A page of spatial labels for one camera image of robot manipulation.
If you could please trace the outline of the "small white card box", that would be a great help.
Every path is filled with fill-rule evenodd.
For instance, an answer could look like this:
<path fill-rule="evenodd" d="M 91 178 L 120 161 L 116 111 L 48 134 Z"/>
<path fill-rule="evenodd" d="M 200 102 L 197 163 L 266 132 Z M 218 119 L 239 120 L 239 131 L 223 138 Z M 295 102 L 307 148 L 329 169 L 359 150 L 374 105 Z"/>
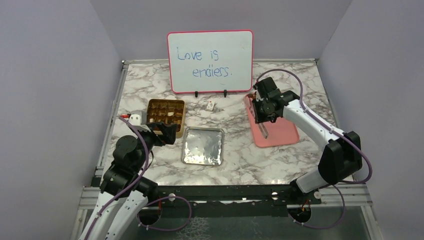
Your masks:
<path fill-rule="evenodd" d="M 207 106 L 206 106 L 206 109 L 207 109 L 208 111 L 213 111 L 214 106 L 215 106 L 215 102 L 210 100 L 210 101 L 208 102 Z"/>

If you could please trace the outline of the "black table base rail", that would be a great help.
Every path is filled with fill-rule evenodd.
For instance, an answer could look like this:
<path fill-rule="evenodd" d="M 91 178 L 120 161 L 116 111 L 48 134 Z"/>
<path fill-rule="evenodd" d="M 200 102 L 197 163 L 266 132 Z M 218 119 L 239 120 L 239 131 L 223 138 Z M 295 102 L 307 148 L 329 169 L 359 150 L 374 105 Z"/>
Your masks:
<path fill-rule="evenodd" d="M 294 194 L 290 184 L 157 184 L 157 197 L 142 209 L 149 217 L 162 218 L 287 217 L 288 205 L 300 208 L 302 205 L 320 203 L 313 192 Z"/>

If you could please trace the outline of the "pink plastic tray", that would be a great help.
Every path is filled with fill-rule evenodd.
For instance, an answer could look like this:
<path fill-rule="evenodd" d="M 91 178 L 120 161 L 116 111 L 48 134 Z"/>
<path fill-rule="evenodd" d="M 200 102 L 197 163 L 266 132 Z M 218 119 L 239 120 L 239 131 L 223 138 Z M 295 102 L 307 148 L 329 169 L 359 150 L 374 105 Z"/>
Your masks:
<path fill-rule="evenodd" d="M 268 138 L 263 138 L 253 116 L 252 95 L 252 93 L 249 93 L 244 96 L 244 104 L 255 145 L 259 148 L 270 148 L 296 144 L 300 139 L 297 127 L 285 118 L 278 118 L 275 123 L 264 122 L 263 124 L 268 131 Z"/>

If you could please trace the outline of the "pink silicone tongs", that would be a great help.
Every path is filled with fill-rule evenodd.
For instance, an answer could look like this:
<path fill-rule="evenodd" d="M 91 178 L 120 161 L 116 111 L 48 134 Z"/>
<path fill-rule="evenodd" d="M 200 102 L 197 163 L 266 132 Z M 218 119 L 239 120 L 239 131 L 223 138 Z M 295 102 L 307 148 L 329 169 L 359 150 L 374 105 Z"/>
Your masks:
<path fill-rule="evenodd" d="M 266 127 L 265 127 L 265 125 L 264 125 L 263 123 L 259 123 L 259 124 L 258 124 L 258 128 L 259 128 L 259 130 L 260 130 L 260 132 L 261 132 L 261 134 L 262 134 L 263 138 L 264 138 L 264 139 L 267 139 L 267 138 L 268 138 L 268 136 L 269 136 L 269 133 L 268 133 L 268 131 L 267 131 L 267 129 L 266 129 Z"/>

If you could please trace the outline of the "pink-framed whiteboard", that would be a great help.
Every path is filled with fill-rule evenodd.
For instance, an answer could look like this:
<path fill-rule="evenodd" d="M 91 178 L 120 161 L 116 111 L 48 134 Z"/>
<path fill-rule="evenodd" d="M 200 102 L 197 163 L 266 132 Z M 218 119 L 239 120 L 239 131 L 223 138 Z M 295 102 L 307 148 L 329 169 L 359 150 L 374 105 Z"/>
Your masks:
<path fill-rule="evenodd" d="M 170 86 L 175 94 L 237 93 L 252 89 L 251 30 L 170 32 L 167 49 Z"/>

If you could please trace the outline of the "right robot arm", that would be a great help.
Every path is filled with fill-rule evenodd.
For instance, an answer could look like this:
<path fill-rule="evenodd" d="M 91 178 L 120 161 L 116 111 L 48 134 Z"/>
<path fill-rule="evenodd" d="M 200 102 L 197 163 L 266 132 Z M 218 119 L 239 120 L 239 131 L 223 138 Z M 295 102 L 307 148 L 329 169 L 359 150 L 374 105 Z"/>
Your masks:
<path fill-rule="evenodd" d="M 253 89 L 251 104 L 255 123 L 275 123 L 284 118 L 306 133 L 322 152 L 317 167 L 290 182 L 288 196 L 292 202 L 300 204 L 310 192 L 335 185 L 362 168 L 361 141 L 357 133 L 330 125 L 296 93 L 281 92 L 271 77 L 258 81 Z"/>

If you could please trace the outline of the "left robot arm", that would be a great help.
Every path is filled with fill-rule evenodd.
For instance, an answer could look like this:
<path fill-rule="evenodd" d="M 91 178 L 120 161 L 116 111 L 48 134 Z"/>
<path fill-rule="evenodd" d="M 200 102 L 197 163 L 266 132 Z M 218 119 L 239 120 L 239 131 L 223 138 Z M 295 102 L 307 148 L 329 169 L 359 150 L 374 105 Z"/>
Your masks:
<path fill-rule="evenodd" d="M 133 135 L 118 139 L 113 161 L 103 174 L 95 208 L 81 240 L 119 240 L 136 214 L 157 200 L 157 183 L 143 175 L 154 146 L 173 145 L 177 124 L 141 124 L 121 118 Z"/>

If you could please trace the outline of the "silver tin lid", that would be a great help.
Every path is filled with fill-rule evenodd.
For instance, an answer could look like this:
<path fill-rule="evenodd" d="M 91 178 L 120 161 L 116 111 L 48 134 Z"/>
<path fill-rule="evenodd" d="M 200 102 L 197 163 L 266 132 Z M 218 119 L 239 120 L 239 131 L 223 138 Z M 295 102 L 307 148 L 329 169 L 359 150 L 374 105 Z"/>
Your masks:
<path fill-rule="evenodd" d="M 220 166 L 224 160 L 221 128 L 188 127 L 184 132 L 181 161 L 189 165 Z"/>

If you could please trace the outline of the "gold chocolate box tray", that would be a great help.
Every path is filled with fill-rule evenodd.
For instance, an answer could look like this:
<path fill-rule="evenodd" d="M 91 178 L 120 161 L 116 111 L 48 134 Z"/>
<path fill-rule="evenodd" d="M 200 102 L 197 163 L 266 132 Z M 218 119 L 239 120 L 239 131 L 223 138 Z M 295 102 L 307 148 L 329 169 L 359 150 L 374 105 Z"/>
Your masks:
<path fill-rule="evenodd" d="M 177 125 L 176 138 L 184 135 L 186 103 L 178 99 L 151 99 L 147 106 L 147 122 Z"/>

